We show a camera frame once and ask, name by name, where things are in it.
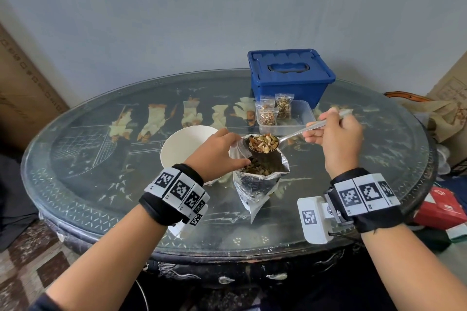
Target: oval table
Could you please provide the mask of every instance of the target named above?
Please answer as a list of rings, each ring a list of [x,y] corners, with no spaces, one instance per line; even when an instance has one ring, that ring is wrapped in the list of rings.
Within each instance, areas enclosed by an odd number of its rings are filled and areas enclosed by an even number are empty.
[[[21,173],[41,217],[82,254],[117,223],[162,169],[164,141],[190,125],[257,133],[248,69],[156,78],[89,100],[50,123],[30,144]],[[410,215],[429,191],[436,149],[419,122],[382,94],[337,80],[315,115],[331,105],[352,108],[363,124],[361,165],[382,173]],[[231,177],[207,187],[209,211],[188,238],[170,232],[146,269],[167,277],[214,283],[283,280],[334,265],[352,241],[305,241],[296,201],[329,185],[318,145],[299,139],[283,151],[290,173],[250,224]],[[335,233],[356,237],[352,228]]]

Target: hand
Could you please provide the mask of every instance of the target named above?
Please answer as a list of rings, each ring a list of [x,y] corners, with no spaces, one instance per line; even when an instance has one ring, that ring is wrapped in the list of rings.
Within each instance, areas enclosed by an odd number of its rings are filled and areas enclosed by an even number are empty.
[[[319,116],[327,120],[323,128],[303,133],[307,143],[316,143],[323,147],[324,166],[331,179],[358,167],[358,155],[363,142],[363,128],[351,114],[340,122],[339,112],[331,107]]]
[[[219,178],[226,173],[239,170],[250,164],[248,159],[232,159],[229,157],[230,146],[241,140],[236,133],[223,128],[211,135],[184,162],[194,169],[205,181]]]

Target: black wristband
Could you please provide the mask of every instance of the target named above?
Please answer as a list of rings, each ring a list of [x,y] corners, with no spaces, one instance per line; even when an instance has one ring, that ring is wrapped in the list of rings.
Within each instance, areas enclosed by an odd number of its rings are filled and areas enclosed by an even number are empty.
[[[355,228],[359,233],[365,233],[379,228],[394,227],[403,223],[404,216],[402,215],[399,206],[388,207],[385,209],[380,209],[359,215],[353,215],[350,217],[347,215],[346,209],[343,207],[341,199],[339,198],[334,185],[339,182],[344,182],[349,179],[365,176],[368,174],[369,172],[364,168],[357,167],[335,177],[331,181],[332,187],[328,191],[328,195],[334,207],[340,211],[344,219],[349,221],[353,220],[353,224],[355,225]]]
[[[156,197],[149,192],[144,192],[139,203],[151,218],[163,226],[177,224],[180,220],[185,223],[188,222],[188,218],[177,209],[168,205],[162,198]]]
[[[203,186],[204,181],[194,169],[192,169],[190,166],[187,164],[175,164],[172,166],[174,169],[180,170],[183,172],[185,175],[187,175],[189,178],[191,178],[193,181],[195,181],[200,187]]]

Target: forearm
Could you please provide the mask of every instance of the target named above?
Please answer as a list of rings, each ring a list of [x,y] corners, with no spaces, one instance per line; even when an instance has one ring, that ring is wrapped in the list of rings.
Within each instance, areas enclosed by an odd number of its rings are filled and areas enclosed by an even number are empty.
[[[405,225],[361,237],[399,310],[467,310],[467,288]]]
[[[117,310],[166,229],[138,204],[47,294],[63,310]]]

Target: wristband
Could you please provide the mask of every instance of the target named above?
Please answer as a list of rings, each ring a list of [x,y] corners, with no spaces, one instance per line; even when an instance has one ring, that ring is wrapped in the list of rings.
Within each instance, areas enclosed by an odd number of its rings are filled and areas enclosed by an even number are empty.
[[[351,221],[358,232],[389,228],[404,221],[399,200],[380,173],[370,174],[363,168],[349,170],[331,181],[326,193],[330,208],[337,210],[336,220]]]
[[[139,202],[161,225],[169,226],[182,221],[196,226],[202,213],[207,210],[207,201],[210,198],[202,188],[202,183],[201,176],[195,170],[178,164],[164,169],[146,187]]]

